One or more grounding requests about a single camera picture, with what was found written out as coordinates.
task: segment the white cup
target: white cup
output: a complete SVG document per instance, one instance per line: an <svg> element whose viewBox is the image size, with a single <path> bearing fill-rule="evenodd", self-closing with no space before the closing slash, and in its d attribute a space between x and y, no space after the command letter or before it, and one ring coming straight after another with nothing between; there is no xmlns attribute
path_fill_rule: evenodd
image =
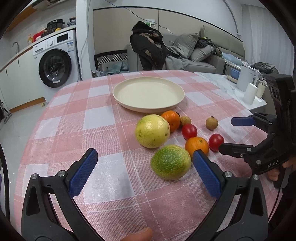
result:
<svg viewBox="0 0 296 241"><path fill-rule="evenodd" d="M261 84L261 83L258 84L258 91L257 91L257 94L256 94L256 96L257 96L258 98L262 98L263 93L264 93L264 91L265 91L265 88L266 88L265 85L263 85L263 84Z"/></svg>
<svg viewBox="0 0 296 241"><path fill-rule="evenodd" d="M253 101L255 99L255 96L257 94L258 88L249 83L248 87L246 89L246 92L244 94L244 97L242 98L242 100L246 103L246 104L253 104Z"/></svg>

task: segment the blue bowl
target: blue bowl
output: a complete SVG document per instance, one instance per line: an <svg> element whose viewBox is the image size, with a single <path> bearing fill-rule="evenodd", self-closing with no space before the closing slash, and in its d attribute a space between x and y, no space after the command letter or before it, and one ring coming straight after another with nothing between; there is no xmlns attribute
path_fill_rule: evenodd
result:
<svg viewBox="0 0 296 241"><path fill-rule="evenodd" d="M230 69L230 76L236 80L239 78L240 71L234 68Z"/></svg>

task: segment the white kettle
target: white kettle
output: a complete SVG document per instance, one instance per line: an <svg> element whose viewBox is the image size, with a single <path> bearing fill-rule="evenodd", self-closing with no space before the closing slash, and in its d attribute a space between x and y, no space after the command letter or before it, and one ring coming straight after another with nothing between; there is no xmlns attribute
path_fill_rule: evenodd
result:
<svg viewBox="0 0 296 241"><path fill-rule="evenodd" d="M248 84L249 83L252 84L254 78L255 78L254 83L257 82L258 74L259 72L256 69L243 64L241 66L241 72L237 80L237 88L243 92L246 92Z"/></svg>

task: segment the soap bottle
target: soap bottle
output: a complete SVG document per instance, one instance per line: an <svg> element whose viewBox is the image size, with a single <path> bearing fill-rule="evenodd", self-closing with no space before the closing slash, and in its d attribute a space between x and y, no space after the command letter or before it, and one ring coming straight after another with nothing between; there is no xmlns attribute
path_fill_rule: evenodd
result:
<svg viewBox="0 0 296 241"><path fill-rule="evenodd" d="M32 37L31 37L31 35L29 34L29 38L28 38L28 46L30 45L30 44L32 44L33 43L33 39L32 39Z"/></svg>

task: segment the pink plaid tablecloth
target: pink plaid tablecloth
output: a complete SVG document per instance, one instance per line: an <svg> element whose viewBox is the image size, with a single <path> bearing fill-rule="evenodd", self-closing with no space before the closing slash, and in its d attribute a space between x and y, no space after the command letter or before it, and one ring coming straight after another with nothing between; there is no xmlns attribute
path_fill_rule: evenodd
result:
<svg viewBox="0 0 296 241"><path fill-rule="evenodd" d="M16 228L20 232L23 200L30 176L52 176L67 170L88 148L95 148L99 160L81 194L74 198L80 210L105 240L120 240L144 227L154 231L154 240L185 240L215 202L194 168L181 179L167 182L150 168L156 150L142 147L134 137L144 114L129 111L116 103L112 90L119 82L138 76L162 77L179 84L185 99L175 109L187 115L208 140L220 133L226 142L257 145L266 134L256 127L233 127L232 117L250 112L239 102L201 76L186 71L147 71L117 74L70 84L61 89L46 107L26 145L15 188ZM212 132L205 120L219 120ZM180 131L171 134L165 145L185 145ZM223 171L249 176L242 160L210 151L209 159ZM277 191L266 175L260 176L268 213ZM70 228L52 200L61 223ZM224 226L230 221L228 213Z"/></svg>

